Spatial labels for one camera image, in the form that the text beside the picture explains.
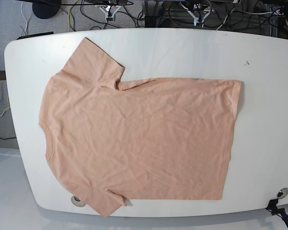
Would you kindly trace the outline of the peach pink T-shirt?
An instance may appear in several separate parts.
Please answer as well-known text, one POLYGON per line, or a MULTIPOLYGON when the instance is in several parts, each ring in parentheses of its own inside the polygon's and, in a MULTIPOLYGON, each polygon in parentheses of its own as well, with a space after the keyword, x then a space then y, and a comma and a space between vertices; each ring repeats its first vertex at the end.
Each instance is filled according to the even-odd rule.
POLYGON ((125 200, 220 200, 241 82, 121 81, 84 38, 43 94, 39 126, 58 182, 107 217, 125 200))

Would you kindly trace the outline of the black round stand base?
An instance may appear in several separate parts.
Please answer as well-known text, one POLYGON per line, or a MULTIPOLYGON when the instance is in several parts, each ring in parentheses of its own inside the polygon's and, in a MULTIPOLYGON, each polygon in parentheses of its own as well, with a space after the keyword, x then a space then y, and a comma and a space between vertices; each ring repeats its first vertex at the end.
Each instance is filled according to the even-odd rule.
POLYGON ((34 0, 32 10, 39 19, 50 19, 59 11, 61 0, 34 0))

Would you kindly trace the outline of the black metal frame post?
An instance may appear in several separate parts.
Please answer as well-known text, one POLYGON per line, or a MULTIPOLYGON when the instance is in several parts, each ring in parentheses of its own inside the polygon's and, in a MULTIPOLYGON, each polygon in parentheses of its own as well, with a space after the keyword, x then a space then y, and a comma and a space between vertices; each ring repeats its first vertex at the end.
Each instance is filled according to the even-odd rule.
POLYGON ((145 28, 157 28, 162 18, 163 0, 143 0, 142 9, 144 12, 145 28))

